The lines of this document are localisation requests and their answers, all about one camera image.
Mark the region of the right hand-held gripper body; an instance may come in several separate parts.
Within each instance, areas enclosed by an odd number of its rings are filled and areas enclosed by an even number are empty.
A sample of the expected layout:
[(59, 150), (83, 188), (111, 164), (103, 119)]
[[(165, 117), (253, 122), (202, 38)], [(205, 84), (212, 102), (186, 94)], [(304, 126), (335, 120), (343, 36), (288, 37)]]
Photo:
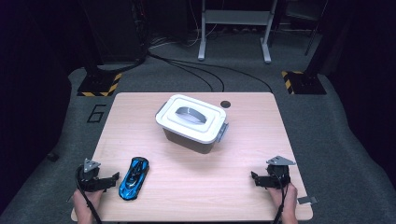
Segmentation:
[(290, 165), (295, 165), (295, 161), (291, 161), (282, 156), (275, 156), (267, 161), (267, 173), (270, 176), (270, 187), (282, 189), (290, 182)]

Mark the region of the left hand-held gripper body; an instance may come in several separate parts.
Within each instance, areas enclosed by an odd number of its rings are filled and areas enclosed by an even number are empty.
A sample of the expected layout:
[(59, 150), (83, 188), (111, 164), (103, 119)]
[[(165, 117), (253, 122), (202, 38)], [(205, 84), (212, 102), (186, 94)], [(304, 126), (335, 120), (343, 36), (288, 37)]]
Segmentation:
[(77, 168), (77, 184), (88, 192), (106, 188), (106, 181), (98, 177), (100, 162), (85, 159), (83, 164)]

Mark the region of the blue toy car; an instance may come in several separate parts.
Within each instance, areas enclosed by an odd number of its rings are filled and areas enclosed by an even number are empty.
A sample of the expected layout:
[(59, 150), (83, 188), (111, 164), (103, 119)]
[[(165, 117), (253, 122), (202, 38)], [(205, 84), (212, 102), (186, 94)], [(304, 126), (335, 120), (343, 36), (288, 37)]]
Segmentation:
[(143, 157), (134, 157), (125, 177), (119, 186), (119, 196), (125, 201), (135, 200), (149, 171), (149, 161)]

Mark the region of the brown transparent storage box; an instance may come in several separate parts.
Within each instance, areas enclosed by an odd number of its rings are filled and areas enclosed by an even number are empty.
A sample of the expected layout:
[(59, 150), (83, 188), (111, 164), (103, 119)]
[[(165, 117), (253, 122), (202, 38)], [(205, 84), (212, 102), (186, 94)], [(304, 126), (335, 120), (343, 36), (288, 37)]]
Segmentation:
[(178, 145), (181, 145), (183, 147), (186, 147), (186, 148), (193, 150), (195, 152), (201, 153), (201, 154), (209, 153), (211, 151), (211, 149), (213, 148), (213, 146), (217, 143), (217, 142), (214, 142), (212, 144), (201, 144), (201, 143), (192, 141), (190, 139), (187, 139), (185, 137), (182, 137), (178, 134), (171, 133), (170, 131), (166, 131), (164, 128), (163, 128), (163, 131), (164, 131), (166, 138), (169, 141), (176, 143)]

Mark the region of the white box lid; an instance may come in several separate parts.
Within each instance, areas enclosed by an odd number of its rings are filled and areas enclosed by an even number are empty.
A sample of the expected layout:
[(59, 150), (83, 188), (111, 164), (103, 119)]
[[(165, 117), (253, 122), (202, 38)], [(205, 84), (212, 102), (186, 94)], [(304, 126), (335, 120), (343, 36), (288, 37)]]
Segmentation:
[(227, 132), (226, 112), (215, 105), (175, 94), (156, 114), (156, 122), (166, 131), (201, 144), (219, 142)]

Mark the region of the person's left hand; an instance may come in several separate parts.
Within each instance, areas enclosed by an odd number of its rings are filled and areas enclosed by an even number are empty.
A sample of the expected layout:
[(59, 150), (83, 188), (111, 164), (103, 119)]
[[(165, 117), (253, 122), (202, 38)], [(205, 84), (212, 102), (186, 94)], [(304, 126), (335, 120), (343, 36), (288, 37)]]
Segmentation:
[[(85, 192), (86, 197), (92, 203), (95, 210), (97, 210), (99, 207), (102, 194), (102, 191)], [(77, 217), (93, 215), (92, 210), (89, 208), (84, 196), (78, 189), (75, 190), (73, 197), (73, 203)]]

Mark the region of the person's right hand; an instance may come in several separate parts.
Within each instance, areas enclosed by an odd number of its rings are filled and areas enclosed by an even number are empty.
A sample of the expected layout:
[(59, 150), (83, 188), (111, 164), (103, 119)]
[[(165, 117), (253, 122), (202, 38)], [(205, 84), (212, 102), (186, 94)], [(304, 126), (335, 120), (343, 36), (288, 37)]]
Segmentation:
[(283, 211), (281, 216), (295, 216), (295, 209), (297, 205), (297, 194), (298, 190), (292, 183), (289, 183), (285, 191), (281, 189), (269, 188), (268, 192), (272, 198), (272, 201), (276, 207), (283, 204)]

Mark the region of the black stand with striped base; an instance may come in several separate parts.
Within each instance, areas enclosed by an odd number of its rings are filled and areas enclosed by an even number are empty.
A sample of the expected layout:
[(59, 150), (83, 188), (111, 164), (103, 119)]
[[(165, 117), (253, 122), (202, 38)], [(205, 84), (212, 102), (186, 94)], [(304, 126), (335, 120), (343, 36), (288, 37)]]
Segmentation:
[(91, 22), (84, 6), (84, 0), (78, 0), (86, 20), (87, 33), (83, 37), (84, 47), (81, 48), (81, 60), (86, 76), (78, 87), (78, 94), (84, 96), (108, 96), (118, 85), (121, 70), (104, 70), (99, 67), (100, 52), (97, 48)]
[(311, 11), (308, 18), (308, 9), (299, 13), (297, 20), (306, 20), (315, 24), (314, 33), (322, 28), (322, 38), (311, 58), (310, 63), (303, 72), (283, 71), (285, 85), (289, 94), (325, 94), (322, 84), (318, 79), (318, 72), (327, 60), (341, 27), (336, 25), (339, 19), (337, 5), (339, 0), (322, 0), (323, 3), (316, 6), (315, 14)]

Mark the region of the black tripod leg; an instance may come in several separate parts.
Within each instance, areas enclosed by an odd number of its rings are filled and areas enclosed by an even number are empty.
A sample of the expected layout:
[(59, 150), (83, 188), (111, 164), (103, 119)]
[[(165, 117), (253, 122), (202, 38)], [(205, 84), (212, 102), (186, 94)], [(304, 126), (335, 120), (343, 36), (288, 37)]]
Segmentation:
[(318, 32), (318, 27), (323, 17), (323, 14), (326, 10), (329, 0), (311, 0), (309, 2), (309, 9), (308, 9), (308, 20), (312, 23), (313, 29), (310, 34), (310, 39), (307, 45), (307, 49), (304, 53), (305, 56), (308, 55), (309, 50), (312, 47), (313, 41), (316, 37)]

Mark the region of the white metal stand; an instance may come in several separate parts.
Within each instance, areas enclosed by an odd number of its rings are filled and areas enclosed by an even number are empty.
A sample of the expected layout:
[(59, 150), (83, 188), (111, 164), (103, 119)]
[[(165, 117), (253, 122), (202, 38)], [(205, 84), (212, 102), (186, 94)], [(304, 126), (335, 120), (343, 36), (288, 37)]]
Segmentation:
[(233, 25), (256, 25), (264, 26), (265, 34), (261, 38), (262, 57), (265, 63), (272, 62), (268, 39), (272, 29), (273, 20), (276, 14), (278, 0), (271, 0), (271, 8), (267, 11), (245, 11), (226, 9), (207, 9), (206, 0), (202, 0), (201, 6), (201, 42), (197, 59), (205, 59), (206, 48), (206, 26), (208, 24), (233, 24)]

